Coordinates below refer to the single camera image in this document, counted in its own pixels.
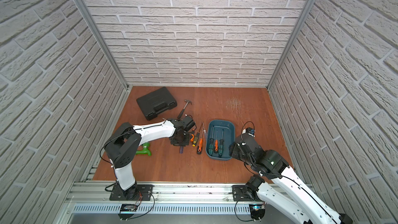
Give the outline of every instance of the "white brick wall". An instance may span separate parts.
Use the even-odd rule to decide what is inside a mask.
[[[398,221],[398,0],[316,0],[270,95],[300,175],[356,223]]]
[[[52,223],[122,86],[72,0],[0,0],[0,33],[0,222]]]
[[[267,86],[304,1],[85,0],[128,83],[240,87]]]

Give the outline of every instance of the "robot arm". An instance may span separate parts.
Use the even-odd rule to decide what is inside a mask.
[[[236,137],[230,155],[250,165],[261,177],[270,179],[292,200],[272,189],[258,175],[252,176],[246,183],[250,198],[257,196],[270,203],[297,224],[352,224],[350,217],[337,213],[313,193],[279,153],[274,150],[264,151],[255,141],[253,129],[247,128]]]
[[[105,151],[115,171],[116,181],[123,193],[135,195],[136,180],[132,173],[131,161],[138,147],[143,143],[159,139],[170,138],[171,144],[185,146],[189,142],[188,131],[195,125],[191,117],[182,120],[169,119],[148,125],[130,125],[123,123],[109,138]]]

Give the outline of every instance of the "wooden table surface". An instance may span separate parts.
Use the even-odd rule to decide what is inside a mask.
[[[184,99],[189,99],[192,105],[186,107],[184,114],[192,115],[198,128],[202,121],[207,129],[213,119],[227,120],[234,124],[235,136],[238,136],[242,125],[253,121],[257,143],[264,150],[276,150],[292,164],[265,88],[168,87],[178,106],[147,121],[136,99],[158,88],[132,87],[115,130],[124,122],[144,125],[161,122],[163,118],[176,118],[185,105]],[[180,148],[171,145],[168,138],[152,141],[149,150],[152,156],[136,155],[132,161],[137,181],[246,183],[251,176],[242,161],[210,159],[205,151],[197,155],[192,145],[184,147],[180,154]],[[113,169],[101,160],[93,180],[115,180]]]

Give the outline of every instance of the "blue tray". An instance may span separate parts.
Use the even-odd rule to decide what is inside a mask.
[[[209,154],[210,139],[213,134],[212,133],[213,127],[214,127],[213,138],[214,138],[214,142],[216,141],[216,139],[218,140],[218,147],[220,147],[220,139],[221,139],[221,135],[222,135],[222,130],[224,130],[224,135],[222,137],[224,139],[224,148],[223,148],[221,157],[218,156],[218,153],[214,153],[214,148],[213,148],[213,154],[212,155]],[[209,123],[208,130],[209,130],[209,132],[207,134],[207,141],[206,141],[207,156],[209,156],[212,159],[222,160],[222,161],[231,159],[232,157],[229,155],[229,146],[231,144],[233,144],[233,142],[235,142],[235,126],[234,126],[234,124],[229,121],[222,121],[219,119],[215,119]]]

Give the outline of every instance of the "screwdriver handle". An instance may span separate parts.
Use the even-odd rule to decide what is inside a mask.
[[[196,133],[195,137],[193,138],[193,141],[192,141],[192,146],[193,146],[193,147],[196,146],[196,143],[197,143],[198,140],[199,140],[199,135],[200,135],[200,133],[198,132],[198,133]]]
[[[221,140],[220,140],[220,149],[218,150],[218,157],[221,157],[221,156],[222,156],[222,150],[223,150],[223,148],[224,148],[224,140],[221,139]]]
[[[209,144],[209,155],[210,156],[213,154],[213,141],[214,141],[213,138],[209,139],[209,142],[210,142],[210,144]]]
[[[218,153],[218,140],[214,144],[214,153]]]
[[[201,138],[199,141],[199,145],[198,145],[196,154],[198,154],[198,155],[202,154],[202,145],[203,145],[203,138]]]

